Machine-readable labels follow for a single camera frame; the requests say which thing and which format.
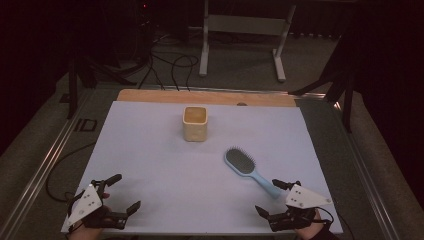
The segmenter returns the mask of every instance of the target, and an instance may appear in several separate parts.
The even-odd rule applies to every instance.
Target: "black cable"
[[[73,228],[72,226],[69,228],[69,232],[65,234],[66,239],[69,239],[68,236],[71,235],[74,231],[76,231],[78,228],[80,228],[83,225],[83,223],[80,223],[76,228]]]
[[[167,38],[169,36],[171,36],[171,35],[170,34],[165,34],[165,35],[158,36],[158,38],[156,38],[155,40],[153,40],[153,46],[156,45],[156,44],[159,44],[162,39]]]
[[[334,217],[333,217],[333,215],[331,215],[331,213],[329,211],[327,211],[327,210],[325,210],[324,208],[321,208],[321,207],[317,207],[317,209],[320,209],[320,210],[326,212],[331,217],[331,221],[330,220],[320,220],[318,222],[327,222],[329,224],[332,224],[334,222]]]
[[[339,218],[343,221],[343,223],[346,225],[347,229],[349,230],[349,233],[352,236],[352,240],[355,240],[355,235],[353,235],[353,231],[350,228],[349,224],[347,224],[347,221],[337,211],[336,211],[336,213],[337,213],[337,216],[339,216]]]
[[[135,22],[134,22],[134,25],[135,26],[141,26],[142,25],[142,21],[140,20],[142,17],[141,17],[141,13],[140,12],[138,12],[138,11],[136,11],[136,9],[137,9],[137,2],[136,1],[132,1],[132,3],[134,4],[134,7],[133,7],[133,9],[134,9],[134,18],[135,18]],[[104,18],[104,21],[105,21],[105,23],[108,25],[108,18],[107,18],[107,16],[106,16],[106,13],[105,13],[105,10],[104,10],[104,7],[102,7],[101,8],[101,10],[102,10],[102,14],[103,14],[103,18]],[[140,36],[139,36],[139,34],[136,34],[135,35],[135,43],[136,43],[136,45],[135,45],[135,49],[134,49],[134,51],[133,51],[133,53],[132,53],[132,56],[131,56],[131,58],[130,58],[130,60],[134,60],[134,58],[136,57],[136,55],[137,55],[137,51],[138,51],[138,49],[139,49],[139,41],[140,41]],[[109,68],[109,67],[107,67],[107,66],[105,66],[105,67],[107,67],[109,70],[111,70],[113,73],[115,73],[115,74],[118,74],[118,75],[120,75],[120,76],[122,76],[122,77],[124,77],[124,78],[126,78],[126,77],[129,77],[129,76],[131,76],[131,75],[133,75],[133,74],[135,74],[135,73],[137,73],[137,72],[139,72],[139,71],[141,71],[145,66],[146,66],[146,63],[144,63],[144,62],[141,62],[142,61],[142,59],[141,59],[141,57],[140,57],[140,61],[136,61],[136,65],[135,66],[133,66],[133,67],[129,67],[129,68],[127,68],[127,69],[119,69],[119,70],[117,70],[117,69],[113,69],[113,68]]]
[[[53,194],[50,192],[50,190],[49,190],[49,181],[50,181],[50,177],[51,177],[51,175],[52,175],[53,171],[56,169],[56,167],[57,167],[57,166],[58,166],[58,165],[59,165],[59,164],[60,164],[63,160],[65,160],[66,158],[68,158],[68,157],[69,157],[69,156],[71,156],[72,154],[77,153],[77,152],[79,152],[79,151],[81,151],[81,150],[83,150],[83,149],[85,149],[85,148],[91,147],[91,146],[93,146],[94,144],[96,144],[96,142],[93,142],[93,143],[87,144],[87,145],[85,145],[85,146],[82,146],[82,147],[80,147],[80,148],[77,148],[77,149],[75,149],[74,151],[69,152],[68,154],[64,155],[63,157],[61,157],[61,158],[59,158],[59,159],[57,160],[57,162],[55,163],[55,165],[53,166],[53,168],[50,170],[50,173],[47,175],[47,179],[46,179],[46,182],[45,182],[46,193],[47,193],[47,195],[48,195],[51,199],[53,199],[53,200],[55,200],[55,201],[57,201],[57,202],[68,202],[68,198],[66,198],[66,194],[72,194],[72,193],[70,193],[70,192],[65,192],[65,199],[60,199],[60,198],[58,198],[58,197],[53,196]]]
[[[170,38],[171,41],[169,41],[169,40],[168,40],[168,42],[162,41],[163,39],[167,39],[167,38]],[[175,45],[175,44],[181,43],[181,40],[179,40],[178,37],[172,38],[172,35],[167,34],[167,35],[163,35],[162,37],[157,39],[155,41],[155,43],[158,44],[158,45]]]
[[[160,88],[162,90],[165,90],[165,86],[160,81],[156,70],[153,68],[153,57],[152,57],[152,54],[151,53],[149,54],[149,62],[147,63],[147,65],[149,66],[149,70],[144,75],[143,79],[141,80],[140,84],[138,85],[138,89],[141,88],[141,86],[144,84],[144,82],[146,81],[147,77],[149,76],[150,72],[153,71],[153,73],[155,74],[155,77],[156,77],[156,83],[160,86]]]
[[[182,53],[178,53],[178,52],[157,52],[157,51],[152,51],[152,52],[153,53],[177,54],[177,55],[180,55],[178,58],[176,58],[174,60],[174,62],[170,62],[170,61],[168,61],[166,59],[163,59],[163,58],[161,58],[161,57],[159,57],[159,56],[157,56],[157,55],[155,55],[155,54],[152,53],[152,56],[153,57],[155,57],[155,58],[157,58],[157,59],[159,59],[159,60],[161,60],[161,61],[163,61],[165,63],[168,63],[168,64],[170,64],[172,66],[172,68],[171,68],[171,78],[172,78],[172,81],[174,82],[175,87],[177,88],[178,91],[179,91],[179,87],[178,87],[177,81],[176,81],[175,76],[174,76],[174,69],[175,69],[175,67],[190,68],[190,72],[187,75],[187,78],[186,78],[186,81],[185,81],[186,88],[187,88],[188,91],[190,91],[190,88],[188,86],[188,81],[189,81],[190,76],[191,76],[191,73],[193,71],[193,67],[196,66],[196,64],[199,62],[199,59],[196,56],[186,55],[186,54],[182,54]],[[177,62],[179,60],[183,59],[183,58],[187,58],[190,61],[190,64],[188,64],[188,65],[179,65],[179,64],[177,64]]]
[[[176,63],[180,59],[183,59],[183,58],[187,58],[191,62],[191,66],[193,66],[193,62],[191,61],[191,58],[189,56],[184,55],[184,56],[181,56],[181,57],[175,59],[174,63],[172,64],[171,77],[172,77],[172,81],[174,81],[174,84],[177,87],[177,89],[178,89],[178,85],[177,85],[177,81],[175,80],[175,77],[174,77],[174,67],[176,66]],[[188,73],[187,78],[186,78],[186,82],[185,82],[185,85],[186,85],[188,91],[190,91],[190,88],[188,87],[188,80],[190,78],[192,71],[193,71],[193,67],[190,67],[190,72]]]

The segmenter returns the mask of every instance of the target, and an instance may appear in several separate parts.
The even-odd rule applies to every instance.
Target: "brush head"
[[[225,159],[234,170],[239,171],[241,174],[249,174],[255,170],[253,158],[237,147],[228,149],[225,153]]]

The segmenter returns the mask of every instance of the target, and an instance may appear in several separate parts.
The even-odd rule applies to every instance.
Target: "gray paddle brush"
[[[255,161],[242,149],[232,147],[225,153],[225,163],[242,177],[251,177],[273,198],[280,196],[281,190],[263,178],[255,169]]]

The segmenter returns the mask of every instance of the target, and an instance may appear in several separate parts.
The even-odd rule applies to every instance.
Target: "robotic hand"
[[[92,180],[84,191],[71,199],[68,205],[69,232],[73,231],[73,224],[79,220],[88,228],[125,228],[128,217],[140,208],[140,201],[131,205],[126,213],[111,212],[109,208],[103,206],[105,186],[110,187],[121,179],[122,175],[117,174],[107,180]],[[72,211],[72,207],[77,200],[79,202]]]
[[[315,207],[332,203],[331,199],[325,198],[311,190],[300,186],[300,182],[285,183],[283,181],[272,180],[274,186],[283,190],[291,190],[286,198],[287,211],[284,213],[270,215],[268,211],[255,206],[259,215],[268,220],[269,226],[273,232],[301,229],[311,225],[315,217]],[[331,224],[329,220],[318,220]]]

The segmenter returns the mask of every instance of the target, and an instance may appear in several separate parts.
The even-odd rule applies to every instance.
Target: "cable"
[[[143,83],[146,81],[147,77],[149,76],[150,72],[153,71],[153,73],[155,74],[156,77],[156,83],[160,86],[160,88],[162,90],[166,90],[165,86],[162,84],[162,82],[160,81],[158,74],[156,72],[156,70],[153,68],[153,57],[152,54],[149,54],[149,61],[147,63],[147,65],[149,66],[149,70],[147,71],[147,73],[144,75],[143,79],[141,80],[140,84],[138,85],[138,89],[141,88],[141,86],[143,85]]]
[[[65,234],[66,239],[69,239],[68,236],[71,235],[74,231],[76,231],[78,228],[80,228],[83,225],[83,223],[80,223],[76,228],[73,228],[72,226],[69,228],[69,232]]]
[[[162,41],[163,39],[170,38],[171,36],[172,35],[170,34],[164,35],[160,37],[158,40],[156,40],[156,43],[159,45],[175,45],[175,44],[181,43],[181,40],[179,40],[178,38],[171,38],[171,40],[168,42]]]
[[[56,167],[63,161],[63,160],[65,160],[66,158],[68,158],[69,156],[71,156],[71,155],[73,155],[74,153],[77,153],[77,152],[79,152],[79,151],[81,151],[81,150],[83,150],[83,149],[86,149],[86,148],[88,148],[88,147],[91,147],[91,146],[93,146],[94,144],[96,144],[96,142],[93,142],[93,143],[90,143],[90,144],[87,144],[87,145],[85,145],[85,146],[82,146],[82,147],[80,147],[80,148],[77,148],[77,149],[75,149],[74,151],[72,151],[72,152],[69,152],[68,154],[66,154],[66,155],[64,155],[63,157],[61,157],[60,159],[58,159],[57,160],[57,162],[55,163],[55,165],[53,166],[53,168],[51,169],[51,171],[50,171],[50,173],[47,175],[47,179],[46,179],[46,182],[45,182],[45,187],[46,187],[46,193],[47,193],[47,195],[51,198],[51,199],[53,199],[53,200],[55,200],[55,201],[57,201],[57,202],[68,202],[68,198],[66,198],[66,194],[72,194],[72,193],[70,193],[70,192],[65,192],[65,199],[60,199],[60,198],[58,198],[58,197],[55,197],[55,196],[53,196],[53,194],[50,192],[50,190],[49,190],[49,181],[50,181],[50,177],[51,177],[51,175],[52,175],[52,173],[53,173],[53,171],[56,169]]]
[[[319,220],[317,222],[324,222],[324,223],[327,222],[329,224],[332,224],[334,222],[334,217],[329,211],[327,211],[327,210],[325,210],[324,208],[321,208],[321,207],[316,207],[316,208],[326,212],[331,217],[331,221],[330,220]]]
[[[150,21],[145,20],[145,19],[142,19],[143,18],[142,17],[142,13],[136,10],[136,9],[138,9],[137,8],[137,2],[134,0],[134,1],[132,1],[132,4],[134,5],[132,7],[132,9],[134,9],[134,12],[133,12],[134,19],[135,19],[134,20],[134,25],[137,27],[137,34],[135,34],[135,47],[134,47],[134,50],[133,50],[133,52],[131,54],[132,56],[130,57],[130,60],[135,60],[136,57],[139,57],[139,61],[136,61],[135,60],[136,61],[136,65],[135,66],[129,67],[129,68],[123,69],[123,70],[116,69],[116,68],[109,67],[109,66],[105,66],[109,70],[111,70],[112,72],[114,72],[115,74],[118,74],[118,75],[120,75],[121,77],[124,77],[124,78],[127,78],[127,77],[129,77],[129,76],[131,76],[131,75],[133,75],[133,74],[141,71],[146,66],[146,63],[144,63],[144,61],[142,59],[142,56],[137,56],[139,54],[139,49],[140,49],[140,46],[141,46],[140,45],[140,41],[142,41],[141,36],[140,36],[140,31],[142,31],[142,32],[144,31],[146,33],[149,33],[150,30],[152,29],[152,26],[151,26]],[[108,9],[110,8],[108,6],[108,2],[106,2],[105,5],[106,5],[106,11],[108,11]],[[104,8],[105,7],[102,5],[101,6],[101,11],[102,11],[102,15],[103,15],[105,24],[108,25],[108,16],[110,16],[111,14],[113,14],[115,11],[111,11],[111,12],[108,11],[106,13]]]
[[[352,236],[352,240],[355,240],[355,235],[353,235],[353,231],[350,228],[349,224],[347,224],[347,221],[337,211],[336,211],[336,213],[337,213],[337,216],[339,216],[339,218],[343,221],[343,223],[346,225],[347,229],[349,230],[349,233]]]
[[[170,62],[170,61],[165,60],[165,59],[163,59],[163,58],[161,58],[161,57],[159,57],[155,54],[152,54],[153,57],[155,57],[155,58],[157,58],[157,59],[159,59],[159,60],[161,60],[165,63],[168,63],[172,66],[172,68],[171,68],[171,78],[172,78],[172,81],[174,82],[175,87],[177,88],[178,91],[179,91],[179,87],[178,87],[177,81],[176,81],[175,76],[174,76],[175,67],[190,68],[189,74],[187,75],[187,78],[186,78],[186,81],[185,81],[186,88],[187,88],[188,91],[190,91],[190,88],[188,86],[188,81],[189,81],[191,73],[193,71],[193,67],[196,66],[196,64],[199,62],[199,59],[196,56],[193,56],[193,55],[186,55],[186,54],[177,53],[177,52],[157,52],[157,51],[152,51],[152,52],[153,53],[162,53],[162,54],[177,54],[177,55],[180,55],[179,57],[177,57],[174,60],[174,62]],[[188,64],[188,65],[177,64],[177,62],[179,60],[183,59],[183,58],[187,58],[190,61],[190,64]]]

